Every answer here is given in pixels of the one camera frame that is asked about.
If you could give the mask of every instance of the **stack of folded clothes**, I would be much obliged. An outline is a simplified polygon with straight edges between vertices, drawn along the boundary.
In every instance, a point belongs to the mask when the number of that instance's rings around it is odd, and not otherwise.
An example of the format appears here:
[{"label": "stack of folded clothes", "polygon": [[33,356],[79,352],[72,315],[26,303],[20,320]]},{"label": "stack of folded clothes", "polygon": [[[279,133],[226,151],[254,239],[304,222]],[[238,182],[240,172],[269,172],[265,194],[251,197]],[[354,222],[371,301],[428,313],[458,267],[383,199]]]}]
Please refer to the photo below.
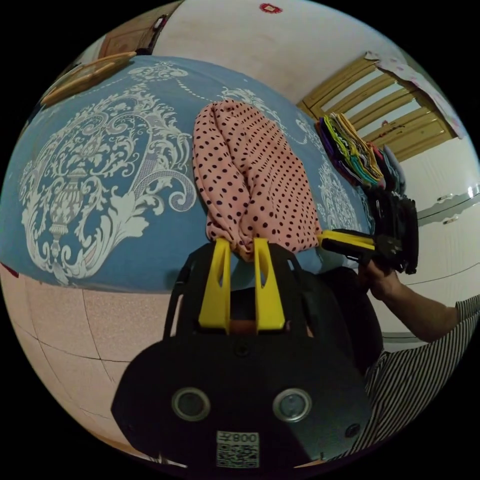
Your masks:
[{"label": "stack of folded clothes", "polygon": [[330,113],[315,129],[331,163],[352,186],[404,194],[405,176],[392,151],[365,142],[345,115]]}]

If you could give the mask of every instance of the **folded cloth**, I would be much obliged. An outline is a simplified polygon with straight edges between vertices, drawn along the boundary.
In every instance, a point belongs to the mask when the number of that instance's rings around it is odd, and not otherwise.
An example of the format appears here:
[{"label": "folded cloth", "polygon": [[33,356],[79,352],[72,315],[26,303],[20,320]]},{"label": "folded cloth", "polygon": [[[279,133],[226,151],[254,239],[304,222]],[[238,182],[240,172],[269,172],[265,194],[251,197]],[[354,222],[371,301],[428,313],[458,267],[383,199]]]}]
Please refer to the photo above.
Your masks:
[{"label": "folded cloth", "polygon": [[291,252],[317,247],[322,232],[302,162],[277,124],[232,99],[207,105],[193,135],[193,169],[207,205],[206,234],[253,260],[253,240]]},{"label": "folded cloth", "polygon": [[331,118],[326,116],[323,118],[323,121],[343,155],[343,162],[346,162],[349,169],[361,179],[361,185],[374,185],[385,188],[383,176],[374,176],[371,168],[367,169],[362,165],[362,162],[359,160],[360,151],[354,146],[354,140],[350,137],[350,132],[347,132],[345,128],[337,122],[337,119],[338,117],[332,113]]},{"label": "folded cloth", "polygon": [[369,168],[373,176],[379,180],[382,177],[382,172],[380,171],[377,161],[375,160],[375,154],[371,147],[367,145],[367,143],[359,137],[355,127],[349,122],[347,117],[343,113],[339,113],[337,115],[338,121],[344,126],[346,131],[351,135],[351,137],[355,140],[355,142],[360,146],[362,150],[366,153],[369,159]]},{"label": "folded cloth", "polygon": [[375,154],[376,163],[383,173],[383,177],[385,178],[385,189],[389,192],[396,192],[398,189],[398,180],[397,176],[392,171],[388,160],[385,159],[383,153],[376,145],[371,142],[368,142],[368,145],[372,148],[373,153]]},{"label": "folded cloth", "polygon": [[360,178],[348,168],[348,166],[343,162],[342,154],[339,153],[338,149],[334,147],[335,142],[331,139],[323,118],[321,118],[320,121],[315,124],[315,129],[320,137],[331,164],[335,167],[338,173],[350,185],[352,185],[352,187],[358,187],[361,185],[362,181]]},{"label": "folded cloth", "polygon": [[400,162],[397,160],[397,157],[394,155],[392,150],[387,145],[383,146],[383,151],[390,162],[391,167],[396,171],[398,175],[398,180],[400,182],[400,191],[399,193],[403,195],[407,188],[407,180],[405,179],[404,169],[401,167]]}]

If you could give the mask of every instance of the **red sticker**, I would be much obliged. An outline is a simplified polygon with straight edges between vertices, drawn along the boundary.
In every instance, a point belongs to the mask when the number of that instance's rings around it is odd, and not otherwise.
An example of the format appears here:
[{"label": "red sticker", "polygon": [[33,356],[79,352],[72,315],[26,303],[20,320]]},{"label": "red sticker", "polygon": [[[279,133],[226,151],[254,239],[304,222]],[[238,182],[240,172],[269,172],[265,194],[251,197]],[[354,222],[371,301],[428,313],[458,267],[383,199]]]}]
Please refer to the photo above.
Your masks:
[{"label": "red sticker", "polygon": [[281,8],[278,8],[275,5],[272,5],[271,3],[262,3],[260,5],[260,10],[262,12],[265,12],[266,14],[280,14],[283,12]]}]

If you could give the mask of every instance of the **camera lens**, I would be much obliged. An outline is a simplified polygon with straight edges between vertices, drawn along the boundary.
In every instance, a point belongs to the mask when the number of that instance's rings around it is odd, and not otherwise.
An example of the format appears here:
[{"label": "camera lens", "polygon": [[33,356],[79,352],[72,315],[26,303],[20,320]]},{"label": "camera lens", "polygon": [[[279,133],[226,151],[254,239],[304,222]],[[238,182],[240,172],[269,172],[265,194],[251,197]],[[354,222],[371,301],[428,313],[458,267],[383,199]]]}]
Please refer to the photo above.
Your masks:
[{"label": "camera lens", "polygon": [[283,422],[298,422],[309,414],[311,408],[310,395],[300,388],[288,388],[273,401],[273,413]]},{"label": "camera lens", "polygon": [[177,390],[171,399],[175,414],[188,422],[198,422],[208,416],[210,401],[198,388],[187,387]]}]

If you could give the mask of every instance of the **human hand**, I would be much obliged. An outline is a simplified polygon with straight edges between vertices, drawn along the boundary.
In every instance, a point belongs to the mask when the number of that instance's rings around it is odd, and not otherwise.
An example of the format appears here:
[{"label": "human hand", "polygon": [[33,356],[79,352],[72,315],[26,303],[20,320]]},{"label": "human hand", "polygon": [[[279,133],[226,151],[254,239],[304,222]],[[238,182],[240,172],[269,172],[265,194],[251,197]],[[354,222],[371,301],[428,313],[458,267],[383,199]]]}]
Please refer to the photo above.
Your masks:
[{"label": "human hand", "polygon": [[402,288],[395,270],[382,270],[372,260],[367,266],[358,266],[358,280],[361,287],[369,289],[381,302],[395,297]]}]

